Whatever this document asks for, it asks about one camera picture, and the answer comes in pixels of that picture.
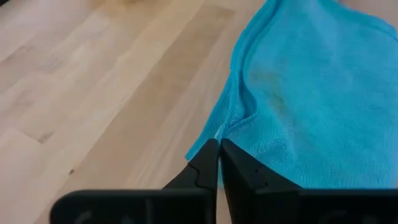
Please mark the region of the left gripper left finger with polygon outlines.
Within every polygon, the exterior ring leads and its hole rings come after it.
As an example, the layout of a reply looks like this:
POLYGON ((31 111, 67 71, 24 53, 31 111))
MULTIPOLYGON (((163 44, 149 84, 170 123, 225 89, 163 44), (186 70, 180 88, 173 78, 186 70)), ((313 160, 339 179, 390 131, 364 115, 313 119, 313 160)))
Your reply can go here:
POLYGON ((77 190, 52 206, 50 224, 216 224, 218 141, 209 139, 157 190, 77 190))

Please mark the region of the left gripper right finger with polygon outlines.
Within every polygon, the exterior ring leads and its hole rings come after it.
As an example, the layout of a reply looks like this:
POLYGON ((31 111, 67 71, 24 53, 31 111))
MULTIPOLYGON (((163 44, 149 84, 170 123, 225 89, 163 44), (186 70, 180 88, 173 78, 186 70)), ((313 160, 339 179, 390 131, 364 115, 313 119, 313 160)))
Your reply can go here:
POLYGON ((229 139, 221 169, 232 224, 398 224, 398 189, 306 189, 229 139))

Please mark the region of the blue microfiber towel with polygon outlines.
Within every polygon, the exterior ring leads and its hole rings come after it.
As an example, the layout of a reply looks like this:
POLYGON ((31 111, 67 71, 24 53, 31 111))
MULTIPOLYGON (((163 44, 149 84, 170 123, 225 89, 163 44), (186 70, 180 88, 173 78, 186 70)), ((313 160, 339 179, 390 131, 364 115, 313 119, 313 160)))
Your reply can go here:
POLYGON ((336 0, 266 0, 186 158, 211 138, 302 187, 398 187, 395 28, 336 0))

